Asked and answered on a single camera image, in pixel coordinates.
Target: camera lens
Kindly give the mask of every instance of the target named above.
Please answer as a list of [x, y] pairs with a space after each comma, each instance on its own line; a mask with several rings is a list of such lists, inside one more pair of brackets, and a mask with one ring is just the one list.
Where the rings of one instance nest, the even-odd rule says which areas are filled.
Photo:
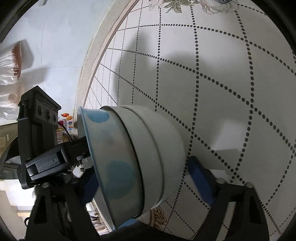
[[46, 110], [46, 119], [47, 119], [48, 121], [50, 121], [51, 117], [52, 117], [52, 113], [50, 112], [49, 109], [47, 109], [47, 110]]
[[57, 122], [57, 114], [54, 114], [54, 122]]
[[42, 108], [41, 105], [38, 106], [38, 110], [37, 111], [38, 111], [38, 115], [39, 116], [42, 116], [42, 114], [43, 114], [43, 108]]

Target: white bowl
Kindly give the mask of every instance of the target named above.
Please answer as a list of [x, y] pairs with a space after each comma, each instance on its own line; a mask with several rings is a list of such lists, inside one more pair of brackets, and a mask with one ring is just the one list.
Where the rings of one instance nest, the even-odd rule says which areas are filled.
[[156, 204], [160, 205], [178, 188], [185, 167], [185, 150], [182, 139], [175, 127], [162, 115], [147, 107], [124, 105], [135, 112], [148, 127], [158, 148], [163, 166], [163, 193]]
[[133, 111], [122, 107], [102, 109], [115, 111], [131, 138], [142, 173], [145, 213], [159, 202], [163, 192], [163, 168], [157, 146], [145, 123]]
[[113, 224], [141, 214], [142, 179], [129, 136], [113, 111], [79, 108], [78, 131], [85, 130], [99, 185]]

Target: stacked bowl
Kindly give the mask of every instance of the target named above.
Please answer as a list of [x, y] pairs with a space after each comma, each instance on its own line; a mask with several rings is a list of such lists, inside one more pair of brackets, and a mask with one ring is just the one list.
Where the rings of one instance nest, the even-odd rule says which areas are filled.
[[160, 114], [135, 105], [81, 107], [78, 134], [87, 137], [112, 228], [157, 207], [178, 188], [185, 151]]

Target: bowl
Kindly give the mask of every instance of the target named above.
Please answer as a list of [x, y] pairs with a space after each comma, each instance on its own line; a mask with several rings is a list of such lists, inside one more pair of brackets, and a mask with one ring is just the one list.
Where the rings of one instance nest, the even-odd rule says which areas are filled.
[[122, 107], [102, 107], [116, 112], [133, 143], [144, 186], [143, 213], [153, 208], [163, 192], [163, 168], [158, 148], [145, 123], [133, 111]]
[[129, 136], [113, 111], [79, 108], [78, 131], [87, 138], [89, 151], [108, 208], [112, 228], [141, 214], [142, 179]]
[[185, 167], [185, 150], [181, 136], [175, 127], [162, 115], [147, 107], [124, 105], [137, 114], [149, 129], [158, 148], [163, 167], [163, 193], [157, 207], [178, 188]]

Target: blue spot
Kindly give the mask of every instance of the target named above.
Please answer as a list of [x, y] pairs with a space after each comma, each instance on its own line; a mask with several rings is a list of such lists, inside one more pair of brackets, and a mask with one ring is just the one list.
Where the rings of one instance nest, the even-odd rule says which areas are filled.
[[102, 123], [109, 119], [109, 114], [104, 110], [87, 110], [86, 114], [93, 122], [97, 123]]
[[122, 161], [111, 161], [107, 167], [108, 181], [105, 192], [110, 199], [119, 199], [134, 187], [136, 178], [133, 168]]

